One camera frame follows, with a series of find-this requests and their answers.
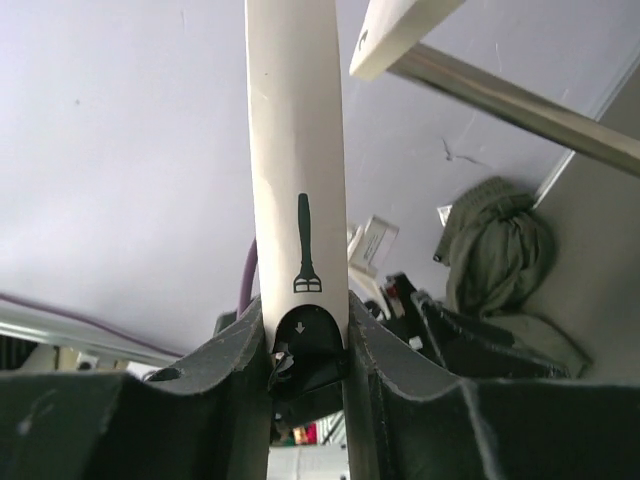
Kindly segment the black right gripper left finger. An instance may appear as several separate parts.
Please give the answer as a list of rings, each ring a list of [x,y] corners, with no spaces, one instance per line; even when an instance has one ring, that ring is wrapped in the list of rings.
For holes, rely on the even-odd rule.
[[[272,405],[262,311],[147,380],[5,374],[5,479],[262,479]]]

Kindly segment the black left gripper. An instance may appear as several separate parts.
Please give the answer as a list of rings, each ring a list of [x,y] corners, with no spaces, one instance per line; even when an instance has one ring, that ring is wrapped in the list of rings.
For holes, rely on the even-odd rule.
[[[413,350],[468,378],[565,379],[566,367],[516,343],[507,330],[450,312],[405,273],[374,285],[364,302],[373,318]]]

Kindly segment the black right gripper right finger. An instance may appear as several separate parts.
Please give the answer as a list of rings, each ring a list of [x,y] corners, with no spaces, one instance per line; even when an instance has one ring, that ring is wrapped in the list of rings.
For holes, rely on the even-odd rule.
[[[635,479],[639,389],[475,380],[423,357],[351,296],[343,383],[354,479]]]

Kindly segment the white Harry's razor box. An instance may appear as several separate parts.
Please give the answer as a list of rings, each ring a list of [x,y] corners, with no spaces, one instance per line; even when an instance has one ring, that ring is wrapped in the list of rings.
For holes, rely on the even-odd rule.
[[[245,5],[251,174],[268,381],[291,400],[346,374],[341,68],[332,1]]]

